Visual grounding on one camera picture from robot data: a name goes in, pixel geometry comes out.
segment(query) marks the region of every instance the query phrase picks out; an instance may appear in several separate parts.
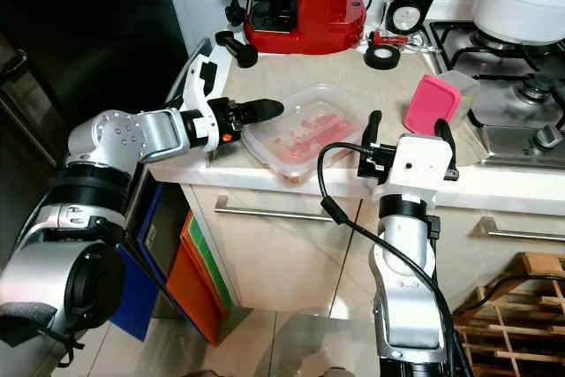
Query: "gas stove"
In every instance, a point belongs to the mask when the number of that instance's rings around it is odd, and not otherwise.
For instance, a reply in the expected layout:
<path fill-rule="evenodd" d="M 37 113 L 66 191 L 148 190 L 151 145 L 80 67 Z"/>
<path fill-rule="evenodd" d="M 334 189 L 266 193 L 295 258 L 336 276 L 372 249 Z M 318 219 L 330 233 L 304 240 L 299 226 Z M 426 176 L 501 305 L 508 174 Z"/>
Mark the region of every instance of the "gas stove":
<path fill-rule="evenodd" d="M 485 163 L 565 169 L 565 43 L 524 46 L 470 21 L 428 23 L 440 69 L 481 84 L 469 112 L 489 157 Z"/>

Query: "pink lid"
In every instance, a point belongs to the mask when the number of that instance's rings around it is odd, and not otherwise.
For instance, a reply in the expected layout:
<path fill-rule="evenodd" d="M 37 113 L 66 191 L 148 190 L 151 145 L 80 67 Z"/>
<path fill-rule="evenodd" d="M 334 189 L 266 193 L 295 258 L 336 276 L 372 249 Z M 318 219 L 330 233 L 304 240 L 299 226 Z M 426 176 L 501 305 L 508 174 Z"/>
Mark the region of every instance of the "pink lid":
<path fill-rule="evenodd" d="M 435 122 L 439 118 L 451 121 L 460 101 L 461 93 L 458 88 L 431 75 L 425 75 L 412 97 L 403 124 L 411 132 L 433 136 Z"/>

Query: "cabinet drawer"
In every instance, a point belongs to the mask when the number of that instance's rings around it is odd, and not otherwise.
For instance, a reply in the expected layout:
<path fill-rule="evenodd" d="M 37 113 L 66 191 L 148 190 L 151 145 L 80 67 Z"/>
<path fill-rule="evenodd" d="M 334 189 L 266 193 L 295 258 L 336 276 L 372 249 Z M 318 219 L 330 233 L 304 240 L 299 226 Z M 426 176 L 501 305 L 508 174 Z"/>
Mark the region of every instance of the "cabinet drawer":
<path fill-rule="evenodd" d="M 193 190 L 241 306 L 328 314 L 350 230 L 320 220 L 319 196 Z M 338 201 L 355 216 L 359 200 Z"/>
<path fill-rule="evenodd" d="M 499 229 L 565 235 L 565 217 L 438 207 L 431 212 L 441 218 L 437 244 L 438 281 L 449 306 L 459 306 L 479 284 L 496 277 L 519 252 L 565 253 L 565 243 L 486 234 L 484 217 L 492 217 Z M 358 223 L 376 231 L 378 208 L 364 200 Z M 343 276 L 336 294 L 334 318 L 372 320 L 376 290 L 368 258 L 373 243 L 353 234 Z"/>

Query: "tile floor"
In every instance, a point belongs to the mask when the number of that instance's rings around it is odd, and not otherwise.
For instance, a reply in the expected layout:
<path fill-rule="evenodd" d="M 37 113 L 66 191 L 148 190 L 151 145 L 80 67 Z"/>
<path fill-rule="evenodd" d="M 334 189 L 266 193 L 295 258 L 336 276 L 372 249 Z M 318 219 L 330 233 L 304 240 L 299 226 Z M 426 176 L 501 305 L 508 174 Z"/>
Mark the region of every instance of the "tile floor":
<path fill-rule="evenodd" d="M 378 375 L 373 326 L 358 320 L 238 309 L 218 347 L 182 320 L 152 320 L 145 342 L 112 324 L 87 333 L 75 362 L 53 377 L 318 377 L 331 366 Z"/>

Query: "red coffee machine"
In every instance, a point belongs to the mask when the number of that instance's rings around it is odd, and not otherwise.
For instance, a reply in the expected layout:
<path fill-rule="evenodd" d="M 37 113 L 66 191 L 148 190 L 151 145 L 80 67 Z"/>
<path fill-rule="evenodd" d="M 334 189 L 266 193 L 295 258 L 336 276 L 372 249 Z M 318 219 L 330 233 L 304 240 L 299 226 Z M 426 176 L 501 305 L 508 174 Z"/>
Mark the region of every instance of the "red coffee machine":
<path fill-rule="evenodd" d="M 260 52 L 320 55 L 363 35 L 363 0 L 247 0 L 244 30 Z"/>

